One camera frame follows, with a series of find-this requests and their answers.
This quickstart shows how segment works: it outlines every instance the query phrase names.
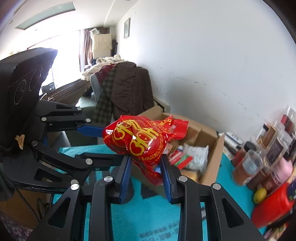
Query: green checkered cloth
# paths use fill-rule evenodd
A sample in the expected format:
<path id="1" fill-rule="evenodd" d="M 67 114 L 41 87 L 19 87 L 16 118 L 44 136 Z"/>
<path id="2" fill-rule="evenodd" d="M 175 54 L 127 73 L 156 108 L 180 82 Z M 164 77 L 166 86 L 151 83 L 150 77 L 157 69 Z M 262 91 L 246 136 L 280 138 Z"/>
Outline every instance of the green checkered cloth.
<path id="1" fill-rule="evenodd" d="M 103 92 L 96 104 L 94 111 L 94 122 L 108 126 L 111 122 L 113 114 L 113 106 L 111 102 L 111 95 L 113 89 L 113 83 L 116 75 L 117 65 L 115 65 L 110 73 L 107 75 L 105 81 L 102 84 Z"/>

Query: white plastic packet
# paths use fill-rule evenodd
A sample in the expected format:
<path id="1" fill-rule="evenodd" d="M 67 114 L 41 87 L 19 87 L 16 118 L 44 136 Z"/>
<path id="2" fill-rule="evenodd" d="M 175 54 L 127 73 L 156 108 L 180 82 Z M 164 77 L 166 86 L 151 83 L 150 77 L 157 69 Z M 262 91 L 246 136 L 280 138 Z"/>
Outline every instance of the white plastic packet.
<path id="1" fill-rule="evenodd" d="M 207 155 L 209 153 L 209 146 L 195 147 L 184 144 L 183 152 L 193 157 L 193 160 L 186 165 L 187 169 L 200 171 L 204 174 L 207 168 Z"/>

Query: red plastic package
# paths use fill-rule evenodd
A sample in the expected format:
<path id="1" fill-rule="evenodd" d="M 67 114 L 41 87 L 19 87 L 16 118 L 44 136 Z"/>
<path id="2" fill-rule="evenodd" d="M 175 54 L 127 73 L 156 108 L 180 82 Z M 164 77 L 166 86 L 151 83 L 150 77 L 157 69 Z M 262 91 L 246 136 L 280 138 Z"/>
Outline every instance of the red plastic package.
<path id="1" fill-rule="evenodd" d="M 105 144 L 118 154 L 129 154 L 133 162 L 154 185 L 162 183 L 161 174 L 154 171 L 166 144 L 171 139 L 185 137 L 188 121 L 169 116 L 164 120 L 149 120 L 144 116 L 122 115 L 103 131 Z"/>

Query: pink bottle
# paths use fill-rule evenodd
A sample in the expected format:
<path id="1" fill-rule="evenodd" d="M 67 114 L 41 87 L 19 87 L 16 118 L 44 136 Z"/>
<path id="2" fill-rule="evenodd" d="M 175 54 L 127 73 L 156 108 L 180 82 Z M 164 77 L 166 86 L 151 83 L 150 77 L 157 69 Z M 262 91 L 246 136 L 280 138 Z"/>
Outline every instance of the pink bottle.
<path id="1" fill-rule="evenodd" d="M 266 189 L 267 195 L 273 193 L 292 174 L 293 164 L 291 161 L 286 161 L 284 157 L 281 158 L 272 173 L 261 183 L 261 186 Z"/>

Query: red bottle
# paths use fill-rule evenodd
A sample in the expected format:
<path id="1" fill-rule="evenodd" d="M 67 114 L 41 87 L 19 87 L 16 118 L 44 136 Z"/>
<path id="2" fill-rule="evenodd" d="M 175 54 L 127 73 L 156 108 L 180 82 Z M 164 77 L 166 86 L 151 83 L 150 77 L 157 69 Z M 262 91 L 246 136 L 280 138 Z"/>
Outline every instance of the red bottle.
<path id="1" fill-rule="evenodd" d="M 290 201 L 287 196 L 287 187 L 289 185 L 290 183 L 284 183 L 278 190 L 255 207 L 251 220 L 257 228 L 273 223 L 291 210 L 295 200 Z"/>

